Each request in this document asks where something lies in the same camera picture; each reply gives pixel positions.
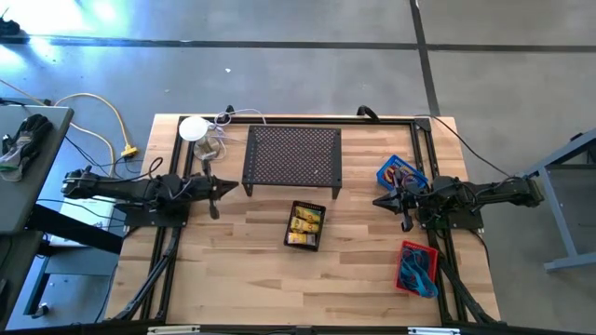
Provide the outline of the black perforated metal shelf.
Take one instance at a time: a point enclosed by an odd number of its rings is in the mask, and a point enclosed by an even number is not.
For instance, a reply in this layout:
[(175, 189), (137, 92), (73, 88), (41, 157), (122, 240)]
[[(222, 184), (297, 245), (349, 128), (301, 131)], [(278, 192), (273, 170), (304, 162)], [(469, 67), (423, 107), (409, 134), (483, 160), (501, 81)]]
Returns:
[(246, 195), (255, 185), (342, 188), (342, 132), (329, 127), (250, 126), (242, 172)]

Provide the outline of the blue slotted plastic basket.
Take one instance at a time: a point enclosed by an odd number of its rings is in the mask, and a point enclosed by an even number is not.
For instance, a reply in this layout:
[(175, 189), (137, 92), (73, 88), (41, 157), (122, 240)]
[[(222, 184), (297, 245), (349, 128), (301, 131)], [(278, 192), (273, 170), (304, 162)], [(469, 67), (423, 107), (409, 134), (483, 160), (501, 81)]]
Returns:
[(399, 158), (397, 155), (393, 154), (376, 173), (377, 182), (383, 187), (387, 188), (387, 190), (391, 189), (391, 183), (384, 179), (384, 172), (388, 168), (393, 168), (394, 170), (399, 169), (400, 171), (406, 170), (412, 174), (416, 174), (418, 176), (419, 182), (425, 181), (428, 184), (427, 178), (420, 171)]

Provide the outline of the black slotted plastic basket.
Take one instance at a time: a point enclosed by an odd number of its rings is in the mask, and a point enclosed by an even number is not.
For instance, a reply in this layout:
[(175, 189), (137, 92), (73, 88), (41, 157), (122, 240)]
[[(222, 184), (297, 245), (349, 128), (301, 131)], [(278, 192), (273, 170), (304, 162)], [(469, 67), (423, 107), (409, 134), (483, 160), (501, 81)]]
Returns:
[[(313, 247), (302, 246), (302, 245), (290, 245), (287, 243), (288, 233), (293, 233), (293, 231), (290, 229), (290, 223), (291, 223), (291, 218), (296, 217), (295, 212), (294, 212), (296, 207), (311, 208), (314, 210), (318, 210), (320, 212), (321, 221), (318, 223), (319, 232), (315, 234), (317, 236), (317, 244)], [(318, 252), (321, 237), (322, 237), (323, 227), (325, 224), (325, 215), (326, 215), (326, 208), (324, 206), (306, 203), (303, 201), (294, 201), (291, 206), (290, 217), (288, 219), (288, 223), (286, 225), (286, 230), (285, 230), (285, 233), (283, 236), (283, 245), (286, 247), (289, 247), (289, 248), (297, 248), (297, 249), (306, 250), (306, 251)]]

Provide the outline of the white box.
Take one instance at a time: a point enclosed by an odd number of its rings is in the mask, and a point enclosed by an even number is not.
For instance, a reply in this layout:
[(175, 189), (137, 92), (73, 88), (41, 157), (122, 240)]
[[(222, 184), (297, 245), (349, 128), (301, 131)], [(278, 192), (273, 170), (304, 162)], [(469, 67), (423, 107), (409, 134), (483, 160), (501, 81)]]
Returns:
[(89, 199), (64, 199), (59, 201), (60, 214), (104, 231), (109, 230), (114, 214), (115, 200), (99, 196)]

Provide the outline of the yellow rectangular packet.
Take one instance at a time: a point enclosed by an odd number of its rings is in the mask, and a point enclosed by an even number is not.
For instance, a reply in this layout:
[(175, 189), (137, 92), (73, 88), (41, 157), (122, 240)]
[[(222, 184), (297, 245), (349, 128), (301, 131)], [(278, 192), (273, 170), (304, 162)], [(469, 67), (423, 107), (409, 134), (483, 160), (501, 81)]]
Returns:
[(306, 221), (298, 217), (292, 217), (290, 229), (294, 233), (316, 234), (319, 232), (319, 225), (315, 222)]
[(311, 208), (296, 207), (295, 216), (309, 222), (319, 223), (321, 221), (320, 212)]
[(315, 234), (288, 233), (287, 243), (313, 247), (317, 244), (317, 236)]

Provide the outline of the white mushroom-shaped lamp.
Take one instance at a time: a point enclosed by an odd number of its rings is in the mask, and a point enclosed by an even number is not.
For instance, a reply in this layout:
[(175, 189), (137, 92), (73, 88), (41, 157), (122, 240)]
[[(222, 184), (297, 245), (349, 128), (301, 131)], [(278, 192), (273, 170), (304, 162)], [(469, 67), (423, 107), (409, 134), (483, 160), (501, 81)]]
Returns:
[(196, 159), (220, 160), (226, 154), (225, 146), (215, 133), (215, 126), (201, 116), (184, 118), (178, 126), (179, 135), (191, 143)]

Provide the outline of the silver metal bracket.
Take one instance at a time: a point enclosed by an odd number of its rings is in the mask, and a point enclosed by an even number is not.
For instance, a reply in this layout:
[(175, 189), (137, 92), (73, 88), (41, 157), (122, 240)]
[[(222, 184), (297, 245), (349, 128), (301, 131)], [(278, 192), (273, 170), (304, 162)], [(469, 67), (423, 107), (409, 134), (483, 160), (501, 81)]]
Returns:
[(408, 327), (408, 335), (461, 335), (459, 328)]
[(146, 335), (197, 335), (200, 333), (198, 325), (159, 326), (147, 329)]

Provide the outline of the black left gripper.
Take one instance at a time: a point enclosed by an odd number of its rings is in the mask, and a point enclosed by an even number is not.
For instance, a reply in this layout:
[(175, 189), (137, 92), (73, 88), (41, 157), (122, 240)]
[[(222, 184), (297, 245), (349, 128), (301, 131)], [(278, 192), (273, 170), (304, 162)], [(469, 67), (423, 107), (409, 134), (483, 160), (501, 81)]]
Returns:
[(201, 162), (204, 175), (195, 174), (188, 178), (184, 194), (192, 201), (209, 199), (210, 217), (214, 220), (220, 218), (220, 211), (216, 202), (239, 186), (237, 181), (222, 180), (216, 177), (211, 171), (211, 161)]

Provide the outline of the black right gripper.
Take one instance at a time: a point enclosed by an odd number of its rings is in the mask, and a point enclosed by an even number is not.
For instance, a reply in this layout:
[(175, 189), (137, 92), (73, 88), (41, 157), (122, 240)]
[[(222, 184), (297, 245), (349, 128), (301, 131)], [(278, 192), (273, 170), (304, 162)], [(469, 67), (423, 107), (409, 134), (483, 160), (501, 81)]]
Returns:
[(403, 216), (401, 230), (410, 232), (413, 228), (413, 220), (408, 210), (415, 208), (434, 209), (436, 205), (433, 203), (430, 194), (431, 189), (425, 181), (419, 182), (416, 179), (401, 180), (400, 170), (396, 169), (394, 182), (391, 183), (389, 192), (374, 199), (372, 204), (387, 209), (396, 215), (401, 214)]

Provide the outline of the grey side table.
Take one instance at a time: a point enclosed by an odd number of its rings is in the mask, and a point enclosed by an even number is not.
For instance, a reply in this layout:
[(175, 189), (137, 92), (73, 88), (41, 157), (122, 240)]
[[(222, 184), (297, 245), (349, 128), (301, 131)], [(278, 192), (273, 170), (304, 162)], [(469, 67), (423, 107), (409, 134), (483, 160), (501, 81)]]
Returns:
[(29, 114), (42, 114), (52, 124), (52, 129), (40, 146), (39, 156), (25, 171), (21, 181), (5, 181), (0, 177), (0, 235), (13, 235), (24, 229), (74, 111), (67, 107), (0, 106), (0, 141), (6, 134), (14, 135)]

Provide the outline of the black desk crossbar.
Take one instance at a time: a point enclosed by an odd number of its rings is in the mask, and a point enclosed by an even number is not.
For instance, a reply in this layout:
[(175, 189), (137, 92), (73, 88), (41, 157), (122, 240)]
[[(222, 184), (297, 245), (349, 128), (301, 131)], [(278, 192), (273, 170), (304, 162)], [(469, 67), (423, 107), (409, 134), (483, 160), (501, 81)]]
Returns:
[(41, 205), (34, 205), (25, 227), (113, 254), (120, 253), (123, 243), (123, 238), (116, 234), (85, 224)]

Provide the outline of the grey-blue table frame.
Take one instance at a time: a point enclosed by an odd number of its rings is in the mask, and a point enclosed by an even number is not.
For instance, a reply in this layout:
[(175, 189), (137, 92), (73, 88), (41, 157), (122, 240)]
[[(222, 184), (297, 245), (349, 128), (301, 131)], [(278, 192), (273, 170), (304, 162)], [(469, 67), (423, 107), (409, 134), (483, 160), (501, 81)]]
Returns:
[(545, 270), (596, 265), (596, 251), (580, 252), (572, 235), (574, 226), (596, 232), (596, 128), (575, 135), (522, 174), (542, 181), (566, 251), (565, 257), (546, 262)]

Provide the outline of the black and grey gloves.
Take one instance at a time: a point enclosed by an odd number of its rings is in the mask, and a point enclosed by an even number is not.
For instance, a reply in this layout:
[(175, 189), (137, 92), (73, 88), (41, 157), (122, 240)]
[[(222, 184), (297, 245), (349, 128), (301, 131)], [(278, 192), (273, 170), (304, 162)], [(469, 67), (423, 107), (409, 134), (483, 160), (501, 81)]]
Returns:
[(0, 178), (21, 181), (52, 129), (53, 125), (45, 116), (32, 114), (22, 121), (14, 136), (6, 134), (2, 139)]

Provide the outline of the red slotted plastic basket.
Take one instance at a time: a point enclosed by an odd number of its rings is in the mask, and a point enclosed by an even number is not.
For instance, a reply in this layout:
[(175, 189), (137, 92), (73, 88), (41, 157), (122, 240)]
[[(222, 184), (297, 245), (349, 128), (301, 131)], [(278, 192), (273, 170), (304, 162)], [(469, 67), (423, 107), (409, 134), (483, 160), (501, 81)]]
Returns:
[(403, 241), (398, 256), (396, 288), (422, 298), (437, 297), (437, 264), (438, 251), (435, 248)]

